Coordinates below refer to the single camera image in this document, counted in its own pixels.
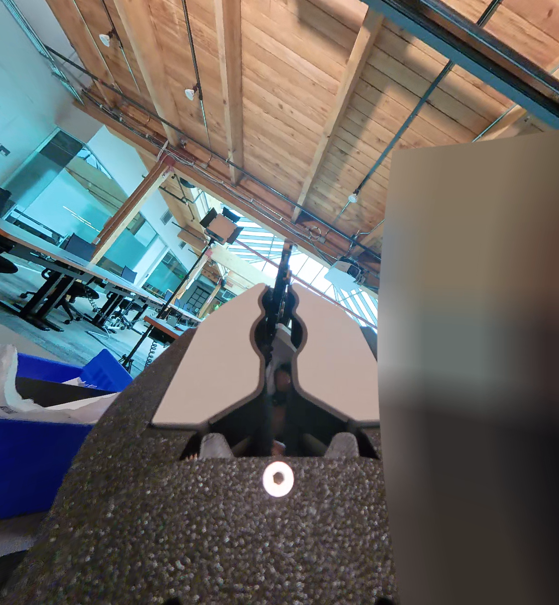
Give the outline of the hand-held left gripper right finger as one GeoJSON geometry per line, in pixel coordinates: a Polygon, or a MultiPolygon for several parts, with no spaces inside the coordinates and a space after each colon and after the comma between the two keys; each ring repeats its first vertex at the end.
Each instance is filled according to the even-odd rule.
{"type": "Polygon", "coordinates": [[[377,361],[345,309],[300,284],[291,285],[302,338],[293,357],[294,386],[304,399],[342,420],[379,424],[377,361]]]}

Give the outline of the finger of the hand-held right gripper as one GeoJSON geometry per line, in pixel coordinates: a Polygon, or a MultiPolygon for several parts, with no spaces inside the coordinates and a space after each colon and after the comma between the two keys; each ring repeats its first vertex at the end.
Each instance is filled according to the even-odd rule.
{"type": "Polygon", "coordinates": [[[291,341],[291,330],[287,327],[278,327],[274,340],[271,343],[270,360],[268,367],[291,366],[297,348],[291,341]]]}

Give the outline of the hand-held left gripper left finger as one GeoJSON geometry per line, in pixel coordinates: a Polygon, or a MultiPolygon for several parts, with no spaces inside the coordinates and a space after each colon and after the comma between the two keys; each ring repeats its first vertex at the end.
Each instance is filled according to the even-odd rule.
{"type": "Polygon", "coordinates": [[[200,323],[158,406],[152,425],[193,428],[262,393],[265,361],[254,340],[265,316],[266,284],[249,290],[200,323]]]}

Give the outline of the round black lego assembly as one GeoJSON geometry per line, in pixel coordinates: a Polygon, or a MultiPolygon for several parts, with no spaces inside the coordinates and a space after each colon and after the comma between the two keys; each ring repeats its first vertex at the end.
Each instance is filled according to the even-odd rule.
{"type": "Polygon", "coordinates": [[[289,260],[293,246],[293,242],[289,240],[284,241],[274,288],[272,291],[266,293],[263,298],[265,309],[263,334],[265,337],[264,342],[268,345],[272,344],[279,320],[283,317],[284,301],[291,278],[289,260]]]}

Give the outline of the blue plastic bin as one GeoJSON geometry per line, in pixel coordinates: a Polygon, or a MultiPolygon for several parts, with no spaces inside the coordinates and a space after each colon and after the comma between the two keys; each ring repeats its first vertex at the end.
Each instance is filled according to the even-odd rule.
{"type": "MultiPolygon", "coordinates": [[[[83,367],[20,352],[18,357],[18,377],[115,393],[132,382],[107,349],[83,367]]],[[[93,427],[0,419],[0,520],[48,510],[93,427]]]]}

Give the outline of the wooden table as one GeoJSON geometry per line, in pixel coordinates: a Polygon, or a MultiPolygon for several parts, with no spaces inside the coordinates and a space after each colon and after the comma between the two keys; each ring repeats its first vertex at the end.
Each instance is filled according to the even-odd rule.
{"type": "Polygon", "coordinates": [[[184,326],[181,324],[172,326],[165,320],[156,319],[149,315],[143,316],[142,320],[147,328],[145,336],[151,339],[153,342],[163,346],[172,344],[178,337],[189,329],[189,326],[184,326]]]}
{"type": "MultiPolygon", "coordinates": [[[[105,282],[104,290],[114,293],[113,298],[106,303],[96,327],[102,327],[107,318],[113,313],[120,300],[125,297],[137,297],[144,300],[148,306],[162,308],[165,301],[156,297],[133,283],[114,275],[99,266],[61,249],[51,243],[30,234],[18,226],[0,218],[0,236],[14,243],[10,253],[27,261],[35,262],[51,271],[67,274],[78,274],[77,280],[95,277],[105,282]]],[[[0,306],[19,316],[21,307],[12,306],[0,300],[0,306]]]]}

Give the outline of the white ceiling projector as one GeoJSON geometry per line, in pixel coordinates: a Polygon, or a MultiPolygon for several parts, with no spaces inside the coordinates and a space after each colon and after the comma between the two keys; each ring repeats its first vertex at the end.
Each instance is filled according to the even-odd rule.
{"type": "Polygon", "coordinates": [[[341,256],[328,269],[324,276],[337,289],[352,291],[365,282],[365,271],[358,261],[348,256],[341,256]]]}

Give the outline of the light stand with panel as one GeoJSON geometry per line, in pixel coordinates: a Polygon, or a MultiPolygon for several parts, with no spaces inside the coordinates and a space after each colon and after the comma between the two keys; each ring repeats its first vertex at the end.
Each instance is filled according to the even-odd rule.
{"type": "Polygon", "coordinates": [[[197,274],[200,273],[201,269],[207,262],[207,253],[216,245],[233,243],[235,241],[239,232],[239,228],[237,227],[238,220],[239,216],[233,211],[229,210],[227,207],[224,207],[220,213],[215,208],[212,208],[202,219],[200,225],[205,229],[205,234],[209,238],[208,243],[203,248],[195,264],[189,269],[187,274],[179,283],[179,286],[172,292],[170,298],[164,303],[156,315],[157,320],[162,320],[168,315],[166,311],[170,309],[170,307],[174,304],[174,301],[182,296],[180,292],[184,291],[188,283],[195,279],[197,274]]]}

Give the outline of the black booklet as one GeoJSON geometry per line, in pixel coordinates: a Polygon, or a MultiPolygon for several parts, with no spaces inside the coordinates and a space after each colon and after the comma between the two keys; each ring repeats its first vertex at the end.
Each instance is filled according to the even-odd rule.
{"type": "Polygon", "coordinates": [[[15,385],[18,395],[23,399],[29,399],[34,404],[44,408],[62,404],[74,404],[75,402],[98,399],[108,395],[117,395],[117,393],[112,391],[29,377],[16,377],[15,385]]]}

